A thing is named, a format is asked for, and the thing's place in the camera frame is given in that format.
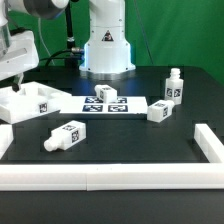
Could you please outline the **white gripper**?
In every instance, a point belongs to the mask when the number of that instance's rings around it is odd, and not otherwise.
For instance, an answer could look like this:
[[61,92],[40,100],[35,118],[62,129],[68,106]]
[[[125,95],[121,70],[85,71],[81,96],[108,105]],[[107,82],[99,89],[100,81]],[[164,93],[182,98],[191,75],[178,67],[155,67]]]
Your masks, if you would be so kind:
[[16,34],[11,38],[11,46],[7,53],[0,58],[0,81],[15,76],[12,90],[20,90],[24,74],[35,68],[39,63],[37,49],[32,31]]

